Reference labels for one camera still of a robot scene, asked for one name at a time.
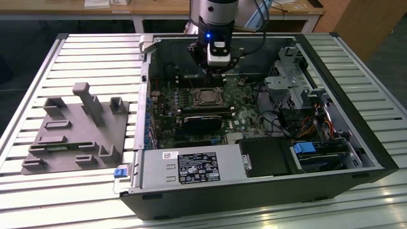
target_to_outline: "cable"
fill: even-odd
[[[270,21],[270,14],[268,14],[268,8],[267,8],[267,5],[266,5],[266,1],[264,1],[264,0],[262,0],[262,1],[263,1],[263,6],[264,6],[266,12],[267,12],[267,13],[266,13],[266,14],[267,14],[267,19],[264,19],[264,14],[263,14],[263,11],[262,11],[262,9],[260,9],[260,6],[259,6],[256,0],[254,0],[254,3],[255,3],[255,5],[256,5],[258,11],[259,11],[259,14],[260,14],[260,16],[262,16],[262,26],[260,26],[260,28],[258,29],[258,31],[263,31],[262,43],[260,43],[260,45],[258,46],[258,48],[255,48],[252,51],[250,51],[250,52],[243,52],[243,55],[242,55],[242,56],[247,56],[247,55],[250,55],[250,54],[254,54],[256,51],[259,51],[259,49],[263,47],[263,45],[264,45],[264,43],[266,43],[266,37],[267,37],[267,34],[266,34],[266,27],[267,27],[268,21]]]
[[[0,90],[0,92],[14,92],[14,91],[27,91],[28,88],[24,89],[6,89],[6,90]]]
[[[282,4],[279,3],[279,2],[276,2],[275,0],[272,0],[272,2],[275,2],[276,4],[279,4],[280,5],[280,9],[279,8],[276,8],[276,7],[274,7],[272,6],[272,8],[275,8],[275,9],[278,9],[278,10],[280,10],[282,12],[283,12],[283,20],[284,20],[284,17],[286,17],[286,14],[284,14],[284,12],[287,11],[287,10],[283,10],[283,6],[282,6]]]

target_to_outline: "metal bracket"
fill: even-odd
[[[155,43],[154,34],[143,34],[139,41],[140,53],[148,53],[155,48]]]

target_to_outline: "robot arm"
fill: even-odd
[[[270,6],[271,0],[191,0],[187,33],[198,34],[198,41],[188,52],[207,75],[222,74],[236,66],[243,50],[231,46],[234,28],[256,31]]]

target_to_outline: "barcode sticker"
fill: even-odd
[[[112,11],[112,13],[130,13],[130,11],[122,11],[122,10],[119,10],[119,11]]]

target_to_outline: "black plastic cover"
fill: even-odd
[[[247,155],[251,170],[247,177],[298,174],[290,141],[282,137],[244,138],[239,140],[240,152]]]

